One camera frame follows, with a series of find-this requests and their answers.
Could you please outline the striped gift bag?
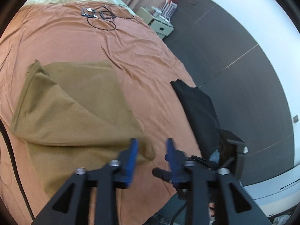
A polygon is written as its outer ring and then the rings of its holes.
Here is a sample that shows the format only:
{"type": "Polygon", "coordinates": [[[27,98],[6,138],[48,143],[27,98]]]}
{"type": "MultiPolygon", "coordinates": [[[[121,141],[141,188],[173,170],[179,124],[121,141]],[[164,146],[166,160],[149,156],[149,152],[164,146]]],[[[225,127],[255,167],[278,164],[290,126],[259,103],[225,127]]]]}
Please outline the striped gift bag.
{"type": "Polygon", "coordinates": [[[176,11],[178,6],[177,0],[165,0],[165,2],[161,3],[159,9],[161,11],[161,15],[170,20],[174,12],[176,11]]]}

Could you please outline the mustard brown printed t-shirt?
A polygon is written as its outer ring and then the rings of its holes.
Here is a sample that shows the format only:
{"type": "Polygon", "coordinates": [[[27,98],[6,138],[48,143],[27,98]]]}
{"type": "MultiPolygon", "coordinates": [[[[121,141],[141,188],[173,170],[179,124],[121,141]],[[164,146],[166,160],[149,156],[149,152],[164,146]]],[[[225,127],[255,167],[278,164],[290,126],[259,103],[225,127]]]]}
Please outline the mustard brown printed t-shirt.
{"type": "Polygon", "coordinates": [[[107,60],[36,61],[27,68],[10,131],[25,142],[45,193],[53,196],[77,168],[103,167],[138,140],[138,163],[156,156],[107,60]]]}

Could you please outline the folded black clothes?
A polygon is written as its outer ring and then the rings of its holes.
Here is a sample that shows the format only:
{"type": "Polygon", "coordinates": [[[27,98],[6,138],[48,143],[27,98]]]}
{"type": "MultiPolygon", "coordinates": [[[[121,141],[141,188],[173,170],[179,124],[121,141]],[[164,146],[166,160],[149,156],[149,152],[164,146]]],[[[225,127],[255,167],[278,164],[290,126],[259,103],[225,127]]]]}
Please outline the folded black clothes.
{"type": "Polygon", "coordinates": [[[211,98],[182,80],[171,82],[204,159],[220,161],[220,123],[211,98]]]}

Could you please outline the white bedside cabinet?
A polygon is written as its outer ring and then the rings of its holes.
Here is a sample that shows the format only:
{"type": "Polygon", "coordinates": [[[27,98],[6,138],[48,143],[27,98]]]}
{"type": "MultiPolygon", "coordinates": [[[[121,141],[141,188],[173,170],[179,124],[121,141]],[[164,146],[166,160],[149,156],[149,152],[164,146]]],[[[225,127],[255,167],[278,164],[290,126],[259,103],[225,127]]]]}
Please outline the white bedside cabinet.
{"type": "Polygon", "coordinates": [[[160,39],[164,39],[169,36],[174,27],[171,23],[161,19],[159,15],[154,17],[151,13],[143,7],[140,7],[136,12],[136,15],[143,19],[143,21],[159,36],[160,39]]]}

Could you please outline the orange bed blanket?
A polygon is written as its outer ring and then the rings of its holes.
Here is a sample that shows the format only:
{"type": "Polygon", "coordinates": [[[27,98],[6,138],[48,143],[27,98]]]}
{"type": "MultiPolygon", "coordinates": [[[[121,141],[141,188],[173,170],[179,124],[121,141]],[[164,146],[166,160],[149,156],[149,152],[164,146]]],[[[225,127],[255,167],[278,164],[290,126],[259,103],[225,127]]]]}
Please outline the orange bed blanket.
{"type": "Polygon", "coordinates": [[[121,224],[143,224],[175,194],[152,175],[165,140],[200,155],[171,83],[194,82],[141,18],[110,6],[116,30],[86,19],[99,2],[23,6],[1,37],[1,120],[34,214],[76,168],[94,170],[139,141],[134,181],[117,192],[121,224]]]}

